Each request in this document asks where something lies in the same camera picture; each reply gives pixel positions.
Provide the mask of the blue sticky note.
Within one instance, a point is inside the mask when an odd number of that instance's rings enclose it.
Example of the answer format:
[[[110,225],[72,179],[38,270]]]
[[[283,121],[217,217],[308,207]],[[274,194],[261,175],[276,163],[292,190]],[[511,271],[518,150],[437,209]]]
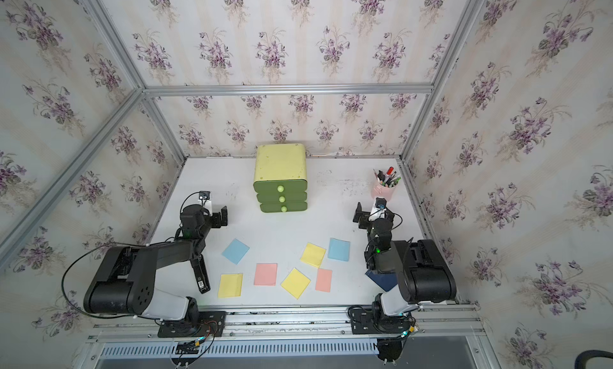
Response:
[[[348,262],[350,260],[351,243],[336,238],[330,239],[328,258]]]
[[[250,247],[248,245],[238,239],[234,239],[221,255],[234,265],[239,265],[249,250]]]

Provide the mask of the green top drawer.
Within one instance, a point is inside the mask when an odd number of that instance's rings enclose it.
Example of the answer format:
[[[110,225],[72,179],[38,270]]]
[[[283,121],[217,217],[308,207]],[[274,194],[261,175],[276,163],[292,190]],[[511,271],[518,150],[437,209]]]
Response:
[[[256,181],[253,183],[255,192],[261,194],[269,193],[300,193],[307,191],[307,180],[305,179],[290,179],[290,180],[270,180]]]

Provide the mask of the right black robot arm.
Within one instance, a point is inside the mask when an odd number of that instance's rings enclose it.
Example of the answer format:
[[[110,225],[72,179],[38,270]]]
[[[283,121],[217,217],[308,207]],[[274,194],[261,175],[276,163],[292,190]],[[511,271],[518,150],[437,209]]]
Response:
[[[400,217],[387,207],[384,198],[376,198],[368,211],[360,204],[354,211],[353,222],[367,232],[367,272],[396,279],[396,284],[378,294],[371,305],[371,319],[379,328],[406,320],[421,302],[441,303],[457,295],[453,274],[434,241],[393,239],[394,221]]]

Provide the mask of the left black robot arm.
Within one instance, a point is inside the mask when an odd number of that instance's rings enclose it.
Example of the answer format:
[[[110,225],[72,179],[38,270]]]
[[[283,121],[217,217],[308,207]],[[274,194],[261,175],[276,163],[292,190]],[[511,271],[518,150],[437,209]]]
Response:
[[[156,288],[157,271],[179,263],[190,263],[198,291],[211,289],[203,251],[212,229],[228,225],[228,208],[213,212],[205,204],[180,211],[180,228],[170,240],[145,246],[118,245],[107,250],[94,279],[75,309],[96,319],[135,316],[196,325],[200,318],[197,302]]]

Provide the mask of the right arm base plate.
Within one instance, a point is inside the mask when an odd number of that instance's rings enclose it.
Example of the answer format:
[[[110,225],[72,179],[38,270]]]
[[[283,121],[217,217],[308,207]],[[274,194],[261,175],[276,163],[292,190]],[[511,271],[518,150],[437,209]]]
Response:
[[[381,310],[359,305],[350,306],[347,316],[353,335],[396,335],[405,337],[417,330],[413,316],[386,316]]]

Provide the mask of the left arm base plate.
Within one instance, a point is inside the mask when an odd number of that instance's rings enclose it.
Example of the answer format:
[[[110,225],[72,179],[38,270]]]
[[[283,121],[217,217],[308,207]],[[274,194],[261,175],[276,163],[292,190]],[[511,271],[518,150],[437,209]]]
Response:
[[[161,321],[158,338],[196,338],[207,334],[221,337],[228,313],[222,311],[199,312],[195,320]]]

